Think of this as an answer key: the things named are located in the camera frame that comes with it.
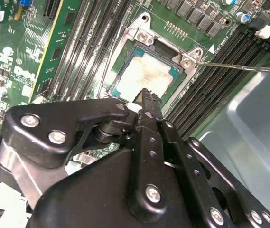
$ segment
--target green circuit board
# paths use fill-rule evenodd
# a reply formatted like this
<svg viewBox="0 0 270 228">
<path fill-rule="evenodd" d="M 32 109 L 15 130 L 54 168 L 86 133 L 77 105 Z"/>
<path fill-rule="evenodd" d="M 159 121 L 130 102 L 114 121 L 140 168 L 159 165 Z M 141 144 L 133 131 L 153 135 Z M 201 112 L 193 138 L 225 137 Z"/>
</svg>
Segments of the green circuit board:
<svg viewBox="0 0 270 228">
<path fill-rule="evenodd" d="M 261 5 L 266 0 L 259 1 L 258 5 L 251 2 L 252 7 L 247 12 L 251 18 L 264 11 Z M 44 103 L 56 101 L 52 93 L 43 94 L 49 82 L 54 78 L 56 69 L 64 54 L 64 47 L 68 44 L 70 32 L 75 29 L 77 13 L 81 0 L 61 0 L 57 5 L 57 14 L 50 19 L 45 16 L 45 1 L 35 0 L 30 7 L 19 8 L 16 1 L 1 5 L 0 10 L 9 9 L 5 14 L 0 31 L 0 128 L 5 111 L 16 105 L 27 105 L 32 102 Z M 93 0 L 87 0 L 87 9 L 92 6 Z M 147 12 L 151 16 L 151 30 L 164 39 L 173 43 L 179 49 L 188 52 L 195 47 L 203 50 L 202 60 L 208 61 L 220 50 L 240 24 L 236 21 L 237 12 L 243 11 L 247 0 L 238 0 L 236 4 L 224 6 L 219 0 L 207 0 L 197 7 L 198 1 L 189 1 L 192 9 L 199 9 L 200 15 L 208 16 L 213 24 L 218 24 L 220 30 L 217 34 L 208 34 L 203 28 L 192 23 L 188 16 L 180 16 L 178 7 L 170 5 L 169 1 L 133 0 L 126 14 L 124 28 L 127 28 L 141 13 Z M 265 11 L 270 19 L 270 9 Z M 110 73 L 106 76 L 103 87 L 109 89 L 115 77 L 123 66 L 126 56 L 134 45 L 128 41 L 123 47 Z M 100 79 L 102 77 L 109 49 L 101 61 L 97 73 L 90 84 L 86 98 L 96 98 Z M 79 88 L 86 80 L 85 69 Z M 184 80 L 186 74 L 180 74 L 169 86 L 162 97 L 163 104 L 168 100 L 178 85 Z"/>
</svg>

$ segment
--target integrated circuit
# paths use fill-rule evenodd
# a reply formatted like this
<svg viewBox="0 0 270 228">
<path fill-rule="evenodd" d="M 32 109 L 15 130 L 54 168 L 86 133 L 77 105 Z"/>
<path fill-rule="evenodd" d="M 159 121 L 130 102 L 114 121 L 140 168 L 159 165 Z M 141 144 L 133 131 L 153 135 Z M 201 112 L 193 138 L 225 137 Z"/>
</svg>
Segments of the integrated circuit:
<svg viewBox="0 0 270 228">
<path fill-rule="evenodd" d="M 210 15 L 211 12 L 214 10 L 214 8 L 212 6 L 209 6 L 206 10 L 205 10 L 205 14 L 206 15 Z"/>
<path fill-rule="evenodd" d="M 167 7 L 171 10 L 175 10 L 178 6 L 179 0 L 168 0 Z"/>
<path fill-rule="evenodd" d="M 191 8 L 192 6 L 190 5 L 190 3 L 184 1 L 177 14 L 181 17 L 185 17 Z"/>
<path fill-rule="evenodd" d="M 201 14 L 202 14 L 201 11 L 194 9 L 193 12 L 191 12 L 190 15 L 188 16 L 188 21 L 192 22 L 193 24 L 196 24 Z"/>
<path fill-rule="evenodd" d="M 270 9 L 270 0 L 265 0 L 261 5 L 261 8 L 263 8 L 265 11 L 268 11 Z"/>
<path fill-rule="evenodd" d="M 222 17 L 223 17 L 223 14 L 218 13 L 214 20 L 219 23 Z"/>
<path fill-rule="evenodd" d="M 211 37 L 215 37 L 220 29 L 221 29 L 221 26 L 219 24 L 212 22 L 212 24 L 208 28 L 207 35 Z"/>
<path fill-rule="evenodd" d="M 203 19 L 198 24 L 198 28 L 200 28 L 202 31 L 205 31 L 208 26 L 211 24 L 212 19 L 209 16 L 203 17 Z"/>
<path fill-rule="evenodd" d="M 243 12 L 248 13 L 248 12 L 250 12 L 250 10 L 252 9 L 253 6 L 254 6 L 254 4 L 250 0 L 247 0 L 244 2 L 241 9 Z"/>
</svg>

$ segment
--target black metal bracket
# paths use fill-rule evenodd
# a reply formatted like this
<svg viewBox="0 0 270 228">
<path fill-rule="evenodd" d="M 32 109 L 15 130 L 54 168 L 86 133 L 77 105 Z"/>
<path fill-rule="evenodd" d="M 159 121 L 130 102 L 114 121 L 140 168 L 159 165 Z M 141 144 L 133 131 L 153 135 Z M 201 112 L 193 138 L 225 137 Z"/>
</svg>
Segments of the black metal bracket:
<svg viewBox="0 0 270 228">
<path fill-rule="evenodd" d="M 64 216 L 72 220 L 68 227 L 111 226 L 116 218 L 123 227 L 270 228 L 270 212 L 197 139 L 183 142 L 162 118 L 157 96 L 142 90 L 134 102 L 142 107 L 138 113 L 116 99 L 7 112 L 0 135 L 0 173 L 6 175 L 0 181 L 13 186 L 7 178 L 13 176 L 31 206 L 37 204 L 30 227 L 66 227 Z M 24 123 L 24 116 L 38 124 Z M 67 177 L 71 155 L 112 142 L 120 144 L 118 151 Z M 95 220 L 99 211 L 111 215 Z"/>
</svg>

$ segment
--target silver screw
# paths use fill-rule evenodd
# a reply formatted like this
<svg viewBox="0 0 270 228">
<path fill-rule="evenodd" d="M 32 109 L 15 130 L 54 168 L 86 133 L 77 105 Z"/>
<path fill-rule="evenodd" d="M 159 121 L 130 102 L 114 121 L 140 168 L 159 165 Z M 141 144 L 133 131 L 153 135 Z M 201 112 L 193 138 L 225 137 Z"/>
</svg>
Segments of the silver screw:
<svg viewBox="0 0 270 228">
<path fill-rule="evenodd" d="M 191 60 L 189 60 L 189 59 L 183 59 L 181 62 L 180 62 L 180 64 L 181 64 L 181 66 L 184 68 L 184 69 L 188 69 L 188 68 L 190 68 L 191 67 L 191 65 L 192 65 L 192 62 L 191 62 Z"/>
<path fill-rule="evenodd" d="M 170 122 L 167 122 L 167 126 L 173 128 L 173 125 Z"/>
<path fill-rule="evenodd" d="M 266 221 L 268 222 L 268 223 L 270 223 L 270 216 L 268 215 L 268 214 L 266 214 L 266 213 L 262 213 L 262 216 L 266 219 Z"/>
<path fill-rule="evenodd" d="M 161 194 L 158 189 L 152 185 L 148 185 L 145 189 L 146 196 L 153 203 L 159 203 L 161 200 Z"/>
<path fill-rule="evenodd" d="M 121 104 L 121 103 L 116 104 L 116 106 L 117 106 L 117 108 L 119 108 L 120 110 L 123 110 L 123 111 L 125 110 L 124 105 Z"/>
<path fill-rule="evenodd" d="M 138 41 L 141 43 L 144 43 L 145 41 L 148 40 L 148 35 L 144 32 L 140 32 L 137 37 L 138 37 Z"/>
<path fill-rule="evenodd" d="M 194 144 L 194 146 L 199 146 L 199 142 L 197 142 L 195 139 L 192 139 L 192 143 Z"/>
<path fill-rule="evenodd" d="M 145 115 L 148 116 L 149 118 L 153 118 L 153 114 L 150 112 L 145 112 Z"/>
<path fill-rule="evenodd" d="M 66 136 L 61 131 L 52 131 L 48 135 L 49 140 L 55 144 L 63 144 L 66 141 Z"/>
<path fill-rule="evenodd" d="M 210 213 L 215 223 L 217 223 L 219 226 L 222 226 L 224 224 L 223 216 L 219 210 L 217 210 L 216 208 L 211 208 Z"/>
<path fill-rule="evenodd" d="M 21 123 L 26 127 L 37 127 L 40 121 L 33 115 L 25 115 L 21 118 Z"/>
<path fill-rule="evenodd" d="M 252 218 L 254 219 L 255 222 L 257 222 L 258 224 L 262 224 L 262 220 L 261 220 L 259 214 L 257 214 L 257 212 L 252 210 L 251 211 L 251 216 L 252 216 Z"/>
</svg>

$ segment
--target chip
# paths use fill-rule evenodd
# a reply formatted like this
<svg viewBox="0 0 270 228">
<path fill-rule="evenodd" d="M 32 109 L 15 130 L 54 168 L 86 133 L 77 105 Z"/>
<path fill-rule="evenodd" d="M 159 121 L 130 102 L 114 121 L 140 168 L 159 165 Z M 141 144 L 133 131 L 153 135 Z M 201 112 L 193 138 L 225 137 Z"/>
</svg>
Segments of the chip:
<svg viewBox="0 0 270 228">
<path fill-rule="evenodd" d="M 252 7 L 253 7 L 253 3 L 248 0 L 248 1 L 245 1 L 245 3 L 243 4 L 242 10 L 243 12 L 248 13 L 252 9 Z"/>
<path fill-rule="evenodd" d="M 211 24 L 212 19 L 210 17 L 205 16 L 201 22 L 198 24 L 198 28 L 200 28 L 202 31 L 206 30 L 207 27 Z"/>
<path fill-rule="evenodd" d="M 200 7 L 202 6 L 203 3 L 204 3 L 203 0 L 198 0 L 197 3 L 195 4 L 195 6 L 196 6 L 197 8 L 200 8 Z"/>
<path fill-rule="evenodd" d="M 205 10 L 205 14 L 206 15 L 210 15 L 211 14 L 211 12 L 213 11 L 213 7 L 212 6 L 209 6 L 206 10 Z"/>
<path fill-rule="evenodd" d="M 171 10 L 174 10 L 179 3 L 179 0 L 168 0 L 167 2 L 167 7 L 170 8 Z"/>
<path fill-rule="evenodd" d="M 74 19 L 74 13 L 67 13 L 64 21 L 64 25 L 70 25 L 73 22 Z"/>
<path fill-rule="evenodd" d="M 219 22 L 220 21 L 220 19 L 223 17 L 223 14 L 221 14 L 221 13 L 218 13 L 218 15 L 215 17 L 215 21 L 216 22 Z"/>
<path fill-rule="evenodd" d="M 210 37 L 215 37 L 220 29 L 221 29 L 221 26 L 217 23 L 214 23 L 213 25 L 210 26 L 210 29 L 207 32 L 207 35 L 209 35 Z"/>
<path fill-rule="evenodd" d="M 189 12 L 189 10 L 191 9 L 191 7 L 192 6 L 187 1 L 184 1 L 180 9 L 178 10 L 177 14 L 181 17 L 185 17 Z"/>
<path fill-rule="evenodd" d="M 60 54 L 61 54 L 61 49 L 60 48 L 55 49 L 51 59 L 54 60 L 54 59 L 58 58 L 60 56 Z"/>
<path fill-rule="evenodd" d="M 261 8 L 263 8 L 265 11 L 268 11 L 270 9 L 270 0 L 265 0 Z"/>
<path fill-rule="evenodd" d="M 190 14 L 190 16 L 188 17 L 188 21 L 192 22 L 193 24 L 196 24 L 198 19 L 200 18 L 202 12 L 194 9 L 193 12 Z"/>
</svg>

